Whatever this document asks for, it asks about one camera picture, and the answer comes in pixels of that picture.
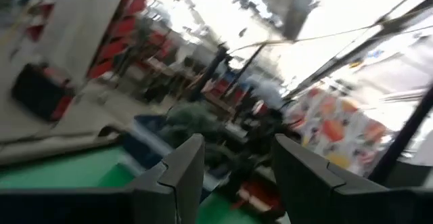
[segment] cable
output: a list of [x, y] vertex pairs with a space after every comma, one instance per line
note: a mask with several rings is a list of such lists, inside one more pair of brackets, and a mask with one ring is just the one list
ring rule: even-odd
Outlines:
[[295, 44], [295, 43], [301, 42], [301, 41], [312, 41], [312, 40], [316, 40], [316, 39], [323, 39], [323, 38], [328, 38], [328, 37], [334, 37], [334, 36], [338, 36], [338, 35], [343, 35], [343, 34], [346, 34], [346, 33], [360, 31], [360, 30], [363, 30], [363, 29], [366, 29], [366, 28], [371, 28], [371, 27], [374, 27], [374, 26], [377, 26], [377, 25], [383, 25], [383, 24], [388, 23], [388, 22], [394, 22], [396, 20], [400, 20], [401, 18], [405, 18], [407, 16], [413, 16], [415, 14], [418, 14], [420, 12], [423, 12], [423, 11], [425, 11], [427, 9], [432, 9], [432, 8], [433, 7], [425, 7], [423, 9], [420, 9], [420, 10], [417, 10], [417, 11], [414, 11], [414, 12], [409, 12], [409, 13], [407, 13], [405, 15], [402, 15], [400, 17], [397, 17], [397, 18], [393, 18], [393, 19], [390, 19], [390, 20], [384, 20], [382, 22], [377, 22], [377, 23], [371, 24], [369, 26], [364, 26], [364, 27], [361, 27], [361, 28], [355, 28], [355, 29], [352, 29], [352, 30], [346, 30], [346, 31], [342, 31], [342, 32], [337, 32], [337, 33], [330, 34], [330, 35], [322, 35], [322, 36], [318, 36], [318, 37], [310, 37], [310, 38], [305, 38], [305, 39], [296, 39], [294, 41], [290, 41], [290, 40], [261, 41], [261, 42], [253, 43], [253, 44], [250, 44], [250, 45], [246, 45], [246, 46], [234, 49], [233, 51], [231, 51], [229, 53], [229, 55], [232, 54], [232, 53], [234, 53], [234, 52], [236, 52], [236, 51], [239, 51], [241, 49], [250, 48], [250, 47], [256, 47], [256, 46], [263, 45], [263, 44], [266, 44], [266, 45]]

